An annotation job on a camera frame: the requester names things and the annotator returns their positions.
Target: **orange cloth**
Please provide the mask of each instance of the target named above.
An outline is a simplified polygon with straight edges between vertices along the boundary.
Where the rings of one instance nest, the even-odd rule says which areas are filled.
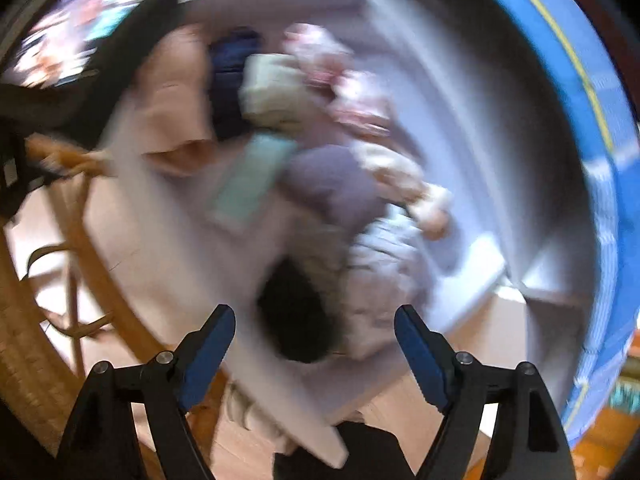
[[[210,72],[197,25],[167,34],[138,70],[140,151],[159,171],[188,176],[213,160],[216,142],[206,94]]]

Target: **blue gripper pad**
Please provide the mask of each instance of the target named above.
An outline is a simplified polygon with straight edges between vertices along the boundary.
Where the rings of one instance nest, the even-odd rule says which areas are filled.
[[[213,376],[229,348],[236,333],[236,316],[226,305],[219,305],[203,327],[187,334],[183,343],[175,351],[184,363],[182,384],[178,391],[180,407],[188,412],[204,398]]]
[[[443,413],[453,386],[455,352],[443,336],[425,326],[411,305],[403,305],[396,311],[394,327],[424,399]]]

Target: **black cloth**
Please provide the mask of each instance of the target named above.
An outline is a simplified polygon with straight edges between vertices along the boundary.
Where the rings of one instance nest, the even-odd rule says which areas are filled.
[[[273,480],[414,480],[396,436],[358,422],[343,422],[338,432],[349,451],[342,469],[333,469],[297,448],[291,456],[276,454]]]
[[[242,118],[238,91],[244,79],[246,59],[260,52],[261,47],[260,34],[246,27],[235,28],[209,47],[211,122],[219,141],[232,139],[251,129]]]
[[[329,353],[335,324],[319,294],[290,258],[274,268],[257,306],[265,332],[283,357],[312,363]]]

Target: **metal screw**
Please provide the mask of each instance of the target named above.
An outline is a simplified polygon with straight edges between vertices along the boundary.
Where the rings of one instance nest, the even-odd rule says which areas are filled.
[[[461,365],[469,365],[474,361],[474,357],[469,352],[458,352],[456,354],[456,361]]]
[[[174,354],[172,352],[169,352],[168,350],[165,350],[164,352],[160,352],[156,356],[156,361],[158,361],[161,365],[167,365],[173,360],[174,360]]]
[[[97,374],[103,374],[109,369],[108,361],[100,361],[94,365],[94,372]]]
[[[534,375],[536,373],[536,367],[531,363],[527,363],[525,361],[523,363],[520,363],[519,366],[525,375]]]

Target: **colorful screen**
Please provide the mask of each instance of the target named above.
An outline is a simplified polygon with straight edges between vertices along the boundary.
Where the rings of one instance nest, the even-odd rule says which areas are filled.
[[[142,0],[58,0],[20,42],[2,82],[45,88],[73,81]]]

